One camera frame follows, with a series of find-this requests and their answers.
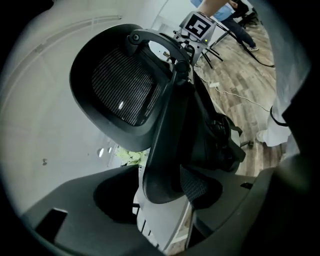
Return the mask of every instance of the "white wall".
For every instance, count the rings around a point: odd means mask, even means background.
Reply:
[[[169,0],[159,16],[179,26],[185,17],[195,10],[190,0]]]
[[[76,104],[70,68],[94,35],[120,23],[148,28],[164,2],[57,0],[21,35],[0,85],[1,174],[18,214],[60,184],[112,167],[111,156],[98,158],[97,150],[114,143]],[[94,22],[110,15],[123,19]]]

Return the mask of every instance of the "person's leg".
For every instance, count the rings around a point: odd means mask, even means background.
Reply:
[[[256,43],[252,37],[243,29],[243,27],[236,23],[231,16],[221,21],[221,23],[233,32],[237,38],[247,43],[251,48],[256,47]]]

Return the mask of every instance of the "wooden floor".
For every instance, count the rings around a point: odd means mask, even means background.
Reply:
[[[264,64],[272,65],[274,62],[271,46],[263,26],[247,25],[246,31],[259,47],[258,51],[253,52],[256,58]],[[276,95],[275,68],[259,64],[229,35],[213,49],[220,54],[223,62],[208,53],[213,69],[202,58],[197,63],[201,68],[195,68],[198,75],[205,81],[219,82],[220,91],[246,97],[269,110]],[[256,141],[256,133],[267,127],[269,113],[245,99],[209,88],[209,82],[205,84],[214,103],[242,129],[241,141],[254,141],[252,149],[243,147],[246,157],[237,174],[257,176],[261,170],[276,166],[283,155],[284,147],[267,147],[265,143]],[[174,255],[183,251],[185,243],[184,240],[170,245],[167,254]]]

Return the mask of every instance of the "black cable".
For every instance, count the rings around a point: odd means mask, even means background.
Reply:
[[[240,45],[242,45],[242,47],[244,48],[244,50],[245,50],[252,58],[254,58],[257,62],[259,62],[261,65],[264,65],[264,66],[270,67],[270,68],[274,68],[274,67],[275,67],[274,64],[273,64],[273,65],[267,65],[267,64],[264,64],[264,63],[260,62],[260,61],[256,58],[256,56],[254,56],[254,55],[252,54],[252,52],[248,50],[248,48],[244,45],[244,43],[243,43],[241,40],[239,40],[235,35],[233,35],[228,29],[225,29],[223,26],[221,26],[221,25],[218,24],[218,23],[217,23],[216,25],[217,25],[220,29],[226,31],[230,36],[232,36]]]
[[[270,108],[270,116],[272,117],[273,121],[275,121],[275,123],[278,126],[283,126],[283,127],[288,127],[289,125],[285,122],[279,122],[278,120],[275,119],[274,115],[272,114],[272,107]]]
[[[192,49],[192,53],[191,53],[191,57],[190,57],[190,63],[192,63],[192,61],[193,61],[193,59],[194,59],[194,56],[195,56],[196,50],[195,50],[195,48],[194,48],[192,45],[190,45],[190,44],[186,45],[186,47],[190,47],[190,48]]]

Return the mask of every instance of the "white cable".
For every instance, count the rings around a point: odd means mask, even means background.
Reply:
[[[215,89],[216,89],[219,93],[226,93],[226,94],[229,94],[229,95],[234,95],[234,96],[237,96],[237,97],[239,97],[239,98],[245,99],[245,100],[247,100],[247,101],[249,101],[249,102],[251,102],[251,103],[253,103],[253,104],[258,105],[259,107],[263,108],[265,111],[270,112],[270,110],[265,109],[265,108],[264,108],[263,106],[261,106],[259,103],[256,103],[256,102],[254,102],[254,101],[252,101],[252,100],[250,100],[250,99],[248,99],[248,98],[246,98],[246,97],[242,97],[242,96],[239,96],[239,95],[237,95],[237,94],[235,94],[235,93],[227,92],[227,91],[225,91],[225,90],[218,90],[217,87],[215,87]]]

